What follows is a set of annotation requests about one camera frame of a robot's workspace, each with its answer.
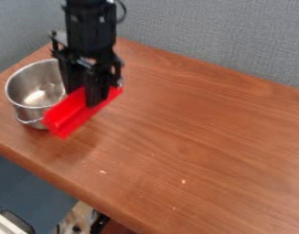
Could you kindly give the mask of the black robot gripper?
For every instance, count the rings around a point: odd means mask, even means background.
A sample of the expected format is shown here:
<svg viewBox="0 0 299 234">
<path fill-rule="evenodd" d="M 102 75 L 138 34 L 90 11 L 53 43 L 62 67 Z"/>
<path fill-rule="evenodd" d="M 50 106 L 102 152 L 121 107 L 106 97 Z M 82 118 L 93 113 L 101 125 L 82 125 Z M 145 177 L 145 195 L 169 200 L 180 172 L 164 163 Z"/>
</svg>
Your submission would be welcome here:
<svg viewBox="0 0 299 234">
<path fill-rule="evenodd" d="M 50 55 L 58 60 L 65 93 L 82 86 L 85 105 L 92 108 L 105 98 L 109 89 L 109 66 L 92 65 L 82 59 L 109 62 L 116 43 L 116 25 L 125 16 L 117 17 L 116 3 L 65 3 L 64 30 L 52 30 Z"/>
</svg>

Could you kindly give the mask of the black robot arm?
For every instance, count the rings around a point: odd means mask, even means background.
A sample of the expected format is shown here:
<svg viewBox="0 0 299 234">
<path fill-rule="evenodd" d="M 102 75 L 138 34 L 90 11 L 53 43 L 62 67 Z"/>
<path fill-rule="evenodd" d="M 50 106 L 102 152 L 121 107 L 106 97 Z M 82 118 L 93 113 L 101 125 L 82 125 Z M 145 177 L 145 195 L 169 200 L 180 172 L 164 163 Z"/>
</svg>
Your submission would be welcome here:
<svg viewBox="0 0 299 234">
<path fill-rule="evenodd" d="M 65 31 L 52 30 L 50 55 L 57 59 L 64 90 L 84 88 L 92 108 L 121 87 L 122 60 L 114 53 L 116 26 L 126 15 L 121 0 L 65 0 Z"/>
</svg>

